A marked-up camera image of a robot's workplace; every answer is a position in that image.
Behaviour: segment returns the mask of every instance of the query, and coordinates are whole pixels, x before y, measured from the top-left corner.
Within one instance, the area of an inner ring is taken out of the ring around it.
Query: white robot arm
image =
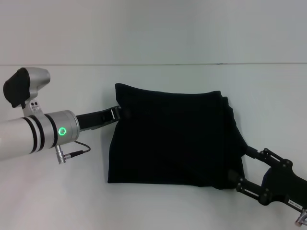
[[[76,141],[81,131],[119,120],[118,106],[80,116],[68,110],[44,114],[35,98],[49,82],[49,72],[41,68],[21,68],[5,82],[5,98],[13,108],[21,106],[24,117],[0,123],[0,161],[55,147],[59,163],[64,163],[84,151],[64,155],[61,145]]]

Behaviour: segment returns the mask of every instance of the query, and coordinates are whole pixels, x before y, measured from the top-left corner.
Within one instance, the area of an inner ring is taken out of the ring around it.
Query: label sticker
[[[300,209],[300,210],[303,209],[303,206],[297,204],[296,202],[294,202],[294,201],[292,201],[292,200],[289,200],[288,203],[289,203],[290,205],[292,205],[292,206],[294,206],[294,207]]]

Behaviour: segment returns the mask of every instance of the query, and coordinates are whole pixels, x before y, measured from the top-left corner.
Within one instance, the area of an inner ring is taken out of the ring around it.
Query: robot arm
[[[50,82],[46,69],[21,68],[3,86],[12,107],[22,107],[24,117],[0,123],[0,160],[55,147],[59,163],[84,151],[63,154],[61,145],[76,141],[79,133],[119,120],[119,106],[75,116],[71,111],[44,114],[35,99]]]
[[[256,149],[248,147],[246,155],[268,164],[270,169],[265,173],[261,186],[233,171],[229,172],[229,179],[237,184],[236,190],[258,200],[264,206],[273,201],[283,202],[301,212],[296,225],[307,225],[307,181],[295,175],[292,170],[293,163],[269,149],[258,153]]]

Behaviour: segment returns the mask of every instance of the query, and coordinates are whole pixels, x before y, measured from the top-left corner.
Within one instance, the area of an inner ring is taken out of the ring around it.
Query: black fabric
[[[247,145],[221,92],[176,94],[116,84],[122,108],[109,151],[109,183],[234,188]]]

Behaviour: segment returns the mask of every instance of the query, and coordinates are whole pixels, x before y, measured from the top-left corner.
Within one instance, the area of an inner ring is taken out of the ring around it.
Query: black stripe
[[[32,118],[36,122],[38,130],[39,130],[39,133],[40,133],[40,148],[38,149],[38,151],[40,151],[40,150],[43,149],[43,147],[45,145],[44,130],[43,130],[42,124],[39,122],[39,120],[37,119],[36,116],[30,115],[29,117]]]
[[[50,117],[48,114],[45,114],[45,116],[49,119],[49,121],[51,122],[52,128],[53,128],[54,142],[53,142],[51,147],[55,147],[55,145],[58,142],[57,126],[56,126],[56,123],[54,122],[54,120],[52,119],[52,117]]]
[[[33,149],[32,149],[32,152],[33,153],[36,148],[37,148],[37,134],[36,134],[36,130],[34,128],[34,125],[32,124],[32,122],[26,118],[26,117],[23,117],[23,119],[29,124],[30,128],[31,128],[31,131],[32,131],[32,134],[33,134]]]

